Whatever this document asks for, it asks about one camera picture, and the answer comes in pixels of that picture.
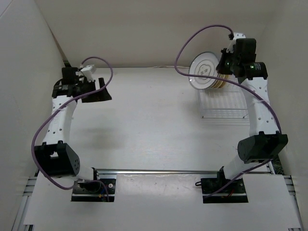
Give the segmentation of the beige plate front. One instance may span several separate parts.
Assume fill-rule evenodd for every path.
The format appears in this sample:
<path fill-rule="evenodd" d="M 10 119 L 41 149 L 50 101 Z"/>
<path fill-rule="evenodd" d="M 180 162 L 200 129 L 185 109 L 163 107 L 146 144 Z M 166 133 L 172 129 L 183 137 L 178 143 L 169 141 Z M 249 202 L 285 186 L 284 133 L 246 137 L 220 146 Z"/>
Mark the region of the beige plate front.
<path fill-rule="evenodd" d="M 225 75 L 219 75 L 219 78 L 221 78 L 221 79 L 224 79 L 224 77 L 225 77 Z M 217 83 L 216 83 L 216 85 L 215 85 L 215 88 L 220 88 L 220 86 L 222 85 L 224 83 L 224 81 L 222 81 L 222 80 L 218 80 L 217 81 Z"/>

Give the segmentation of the white plate blue motif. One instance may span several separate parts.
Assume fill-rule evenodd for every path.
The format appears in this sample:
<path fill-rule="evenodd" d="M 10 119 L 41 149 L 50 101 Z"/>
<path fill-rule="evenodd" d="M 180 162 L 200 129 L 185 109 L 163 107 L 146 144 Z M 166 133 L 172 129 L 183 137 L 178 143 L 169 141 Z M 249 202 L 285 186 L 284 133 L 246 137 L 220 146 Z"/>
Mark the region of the white plate blue motif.
<path fill-rule="evenodd" d="M 198 76 L 217 76 L 216 67 L 218 65 L 218 59 L 212 52 L 203 52 L 199 54 L 192 61 L 189 68 L 189 75 Z M 190 85 L 197 90 L 208 89 L 215 79 L 207 77 L 189 77 Z"/>

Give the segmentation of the white plate orange sunburst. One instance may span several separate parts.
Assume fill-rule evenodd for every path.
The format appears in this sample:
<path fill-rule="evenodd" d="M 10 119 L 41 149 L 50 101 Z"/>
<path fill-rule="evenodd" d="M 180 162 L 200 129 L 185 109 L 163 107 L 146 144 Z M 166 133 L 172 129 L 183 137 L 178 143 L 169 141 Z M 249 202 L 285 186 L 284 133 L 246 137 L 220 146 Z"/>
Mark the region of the white plate orange sunburst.
<path fill-rule="evenodd" d="M 210 89 L 218 88 L 220 85 L 220 80 L 215 79 L 214 83 L 209 87 Z"/>

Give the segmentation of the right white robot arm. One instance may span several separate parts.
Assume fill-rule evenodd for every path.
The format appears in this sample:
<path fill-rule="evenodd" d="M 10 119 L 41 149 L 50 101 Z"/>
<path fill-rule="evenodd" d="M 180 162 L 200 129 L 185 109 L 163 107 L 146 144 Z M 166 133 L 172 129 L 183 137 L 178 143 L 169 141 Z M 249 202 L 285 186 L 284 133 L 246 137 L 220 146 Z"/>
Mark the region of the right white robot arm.
<path fill-rule="evenodd" d="M 233 180 L 267 164 L 287 145 L 278 118 L 268 97 L 268 73 L 263 62 L 256 62 L 257 41 L 254 38 L 234 38 L 223 49 L 217 71 L 237 78 L 234 83 L 242 89 L 249 117 L 249 136 L 237 145 L 238 154 L 222 168 L 224 176 L 216 180 L 221 192 L 228 192 Z"/>

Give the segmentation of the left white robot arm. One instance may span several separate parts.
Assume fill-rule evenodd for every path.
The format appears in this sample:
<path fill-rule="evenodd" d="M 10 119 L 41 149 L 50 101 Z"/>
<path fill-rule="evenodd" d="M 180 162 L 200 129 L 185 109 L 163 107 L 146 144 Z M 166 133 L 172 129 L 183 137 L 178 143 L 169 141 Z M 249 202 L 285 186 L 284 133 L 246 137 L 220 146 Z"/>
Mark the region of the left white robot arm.
<path fill-rule="evenodd" d="M 104 79 L 98 79 L 101 90 L 96 89 L 94 65 L 62 68 L 62 79 L 52 91 L 53 118 L 48 122 L 46 135 L 40 145 L 34 146 L 36 164 L 46 177 L 72 177 L 84 180 L 84 187 L 91 193 L 97 192 L 101 181 L 94 168 L 85 167 L 77 153 L 69 145 L 70 128 L 77 101 L 94 103 L 111 100 Z"/>

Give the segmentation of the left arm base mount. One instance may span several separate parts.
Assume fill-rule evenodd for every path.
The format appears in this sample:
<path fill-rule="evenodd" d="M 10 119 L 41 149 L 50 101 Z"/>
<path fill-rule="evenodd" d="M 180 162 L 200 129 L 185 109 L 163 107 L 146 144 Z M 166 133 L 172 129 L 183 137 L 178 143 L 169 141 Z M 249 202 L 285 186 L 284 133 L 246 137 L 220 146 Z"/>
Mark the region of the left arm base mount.
<path fill-rule="evenodd" d="M 116 192 L 116 179 L 99 179 L 101 183 L 75 182 L 72 202 L 114 202 Z"/>

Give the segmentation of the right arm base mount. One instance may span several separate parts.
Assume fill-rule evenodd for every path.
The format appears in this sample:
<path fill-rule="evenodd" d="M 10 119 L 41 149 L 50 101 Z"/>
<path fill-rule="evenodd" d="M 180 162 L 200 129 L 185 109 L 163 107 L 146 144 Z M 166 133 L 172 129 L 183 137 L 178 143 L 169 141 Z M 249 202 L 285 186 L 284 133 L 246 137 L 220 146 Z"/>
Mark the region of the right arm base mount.
<path fill-rule="evenodd" d="M 218 178 L 201 178 L 200 181 L 195 183 L 195 186 L 201 187 L 204 204 L 248 203 L 248 197 L 243 179 L 235 180 L 218 193 L 209 196 L 229 181 L 230 180 L 219 181 Z"/>

